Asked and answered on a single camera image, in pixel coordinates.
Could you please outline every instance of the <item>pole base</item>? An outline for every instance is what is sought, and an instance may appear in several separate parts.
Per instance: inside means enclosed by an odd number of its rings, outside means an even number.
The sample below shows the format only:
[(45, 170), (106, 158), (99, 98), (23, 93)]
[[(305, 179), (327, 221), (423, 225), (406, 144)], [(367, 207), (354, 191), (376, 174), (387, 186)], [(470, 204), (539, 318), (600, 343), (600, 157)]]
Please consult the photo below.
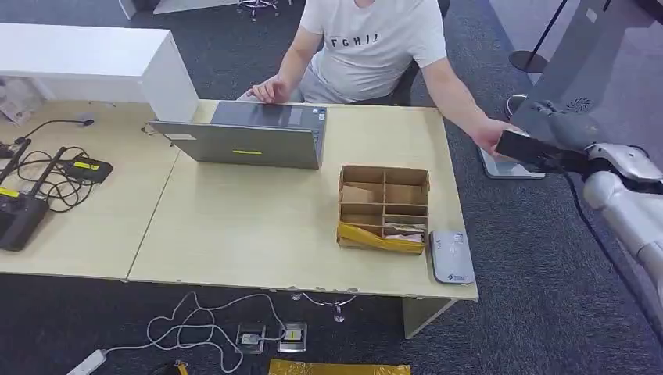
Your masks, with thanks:
[(515, 66), (518, 70), (534, 74), (543, 73), (543, 70), (546, 69), (546, 66), (548, 65), (546, 59), (536, 53), (532, 56), (531, 51), (512, 52), (509, 55), (509, 62), (511, 62), (511, 65)]

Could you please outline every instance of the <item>desk leg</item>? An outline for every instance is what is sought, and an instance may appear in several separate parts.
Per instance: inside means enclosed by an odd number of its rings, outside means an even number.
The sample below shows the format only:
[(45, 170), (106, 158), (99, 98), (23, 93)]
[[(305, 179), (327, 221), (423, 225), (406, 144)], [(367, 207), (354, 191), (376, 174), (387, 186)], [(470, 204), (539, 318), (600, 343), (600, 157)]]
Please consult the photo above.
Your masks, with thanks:
[(453, 306), (457, 299), (445, 298), (403, 298), (403, 326), (405, 338), (413, 338), (435, 318)]

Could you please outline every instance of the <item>white cable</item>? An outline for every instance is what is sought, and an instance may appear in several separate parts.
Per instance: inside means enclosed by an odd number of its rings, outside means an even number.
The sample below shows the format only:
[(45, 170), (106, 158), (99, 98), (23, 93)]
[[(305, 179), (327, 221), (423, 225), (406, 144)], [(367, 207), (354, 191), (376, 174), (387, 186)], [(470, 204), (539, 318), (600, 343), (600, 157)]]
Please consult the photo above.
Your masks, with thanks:
[(304, 297), (306, 297), (306, 299), (309, 300), (309, 302), (313, 303), (314, 305), (331, 306), (331, 307), (341, 307), (343, 305), (347, 305), (347, 304), (351, 303), (352, 301), (354, 301), (354, 299), (356, 298), (356, 295), (353, 295), (349, 299), (346, 299), (345, 301), (341, 301), (341, 302), (324, 302), (324, 301), (315, 300), (315, 299), (309, 297), (309, 295), (306, 294), (306, 293), (302, 293), (302, 294), (304, 295)]
[[(193, 300), (195, 302), (195, 310), (193, 310), (191, 313), (189, 313), (187, 315), (186, 319), (184, 319), (184, 321), (182, 321), (181, 324), (178, 324), (176, 326), (172, 326), (169, 330), (166, 331), (166, 333), (162, 334), (161, 336), (159, 336), (156, 339), (153, 338), (152, 335), (150, 334), (150, 328), (152, 327), (152, 324), (154, 322), (156, 322), (157, 320), (167, 320), (169, 322), (173, 322), (175, 320), (175, 315), (177, 314), (177, 311), (184, 304), (184, 302), (186, 301), (186, 299), (188, 298), (189, 295), (193, 295)], [(242, 353), (242, 351), (239, 350), (237, 345), (235, 345), (235, 342), (232, 341), (228, 337), (228, 335), (223, 330), (223, 328), (219, 327), (216, 324), (216, 319), (214, 318), (214, 313), (213, 312), (217, 311), (217, 310), (226, 309), (227, 307), (230, 307), (230, 306), (234, 305), (237, 302), (244, 301), (245, 299), (249, 299), (249, 298), (253, 298), (253, 297), (265, 297), (265, 298), (267, 298), (267, 300), (269, 301), (270, 307), (271, 307), (271, 312), (272, 312), (272, 314), (274, 314), (274, 318), (276, 318), (276, 320), (278, 321), (278, 324), (281, 326), (281, 335), (279, 337), (262, 337), (260, 340), (263, 340), (263, 341), (279, 341), (279, 340), (281, 340), (285, 336), (285, 325), (283, 324), (283, 321), (281, 321), (281, 318), (278, 317), (278, 314), (276, 313), (276, 309), (274, 308), (274, 303), (271, 301), (271, 297), (269, 295), (265, 295), (264, 293), (259, 293), (259, 294), (255, 294), (255, 295), (246, 295), (244, 297), (237, 298), (237, 299), (235, 299), (233, 301), (230, 301), (229, 303), (227, 303), (225, 305), (222, 305), (222, 306), (219, 306), (219, 307), (202, 307), (200, 305), (200, 303), (198, 302), (198, 295), (194, 291), (190, 291), (189, 293), (187, 293), (183, 297), (182, 300), (180, 300), (180, 303), (177, 304), (177, 306), (175, 307), (175, 310), (173, 310), (173, 313), (170, 315), (170, 318), (167, 317), (167, 316), (157, 316), (155, 318), (152, 318), (149, 321), (149, 323), (147, 324), (147, 330), (146, 330), (147, 339), (149, 341), (149, 344), (139, 345), (139, 346), (117, 346), (115, 348), (110, 348), (110, 349), (104, 350), (103, 354), (108, 355), (108, 353), (115, 352), (116, 350), (139, 350), (139, 349), (150, 348), (152, 346), (156, 346), (157, 348), (159, 348), (161, 350), (164, 350), (164, 351), (169, 351), (169, 350), (173, 350), (173, 349), (177, 349), (177, 348), (179, 348), (179, 349), (190, 349), (190, 348), (195, 348), (197, 346), (209, 345), (209, 346), (213, 346), (214, 348), (219, 350), (219, 354), (220, 354), (219, 365), (220, 365), (221, 371), (223, 371), (224, 373), (233, 373), (241, 366), (242, 361), (244, 360), (244, 354)], [(198, 311), (207, 312), (210, 315), (210, 319), (211, 319), (212, 323), (211, 324), (187, 324), (187, 322)], [(182, 330), (185, 329), (185, 328), (196, 329), (196, 330), (197, 329), (202, 329), (202, 328), (209, 328), (210, 329), (210, 335), (207, 337), (207, 339), (205, 341), (182, 343), (181, 339), (180, 339), (180, 336), (181, 336)], [(176, 336), (177, 337), (177, 343), (173, 346), (170, 346), (170, 347), (162, 346), (159, 342), (162, 341), (163, 339), (165, 339), (166, 337), (168, 337), (168, 335), (171, 332), (173, 332), (174, 330), (177, 330), (177, 336)], [(212, 342), (212, 336), (214, 336), (214, 331), (215, 330), (219, 330), (224, 335), (224, 337), (226, 338), (228, 343), (237, 352), (239, 352), (239, 361), (237, 362), (237, 364), (235, 366), (233, 366), (229, 370), (226, 370), (226, 368), (224, 367), (224, 350), (219, 345)]]

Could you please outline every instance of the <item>yellow plastic bag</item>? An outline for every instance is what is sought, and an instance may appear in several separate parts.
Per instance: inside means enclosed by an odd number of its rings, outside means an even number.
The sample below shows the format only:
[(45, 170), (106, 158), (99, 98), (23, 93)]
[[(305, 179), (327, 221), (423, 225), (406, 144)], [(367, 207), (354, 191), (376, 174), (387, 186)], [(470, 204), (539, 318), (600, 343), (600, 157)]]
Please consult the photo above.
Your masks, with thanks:
[(337, 365), (272, 359), (269, 375), (410, 375), (410, 366)]
[(336, 233), (341, 238), (369, 245), (374, 248), (381, 248), (393, 252), (407, 252), (411, 254), (421, 254), (424, 251), (424, 244), (408, 240), (385, 239), (368, 230), (355, 227), (354, 225), (340, 223)]

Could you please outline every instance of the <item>wooden desk surface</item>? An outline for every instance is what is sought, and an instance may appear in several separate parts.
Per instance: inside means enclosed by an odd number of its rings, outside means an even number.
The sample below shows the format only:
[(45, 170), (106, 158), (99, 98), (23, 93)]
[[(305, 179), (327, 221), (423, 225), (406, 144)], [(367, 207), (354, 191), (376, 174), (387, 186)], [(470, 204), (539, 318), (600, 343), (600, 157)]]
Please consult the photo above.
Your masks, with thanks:
[[(208, 123), (216, 102), (202, 101)], [(430, 225), (464, 229), (442, 117), (434, 109), (332, 105), (319, 171), (197, 163), (181, 152), (129, 280), (477, 299), (432, 276), (429, 255), (340, 248), (341, 166), (430, 172)]]
[[(0, 272), (127, 277), (178, 150), (163, 137), (143, 134), (141, 127), (154, 113), (147, 105), (132, 104), (50, 102), (23, 127), (0, 123), (0, 139), (11, 143), (46, 120), (75, 120), (77, 113), (94, 113), (95, 123), (87, 128), (49, 124), (31, 137), (27, 152), (54, 155), (60, 146), (81, 146), (115, 170), (76, 209), (49, 213), (22, 252), (0, 250)], [(38, 176), (44, 167), (26, 167), (26, 175)], [(23, 190), (32, 183), (10, 177), (2, 186)]]

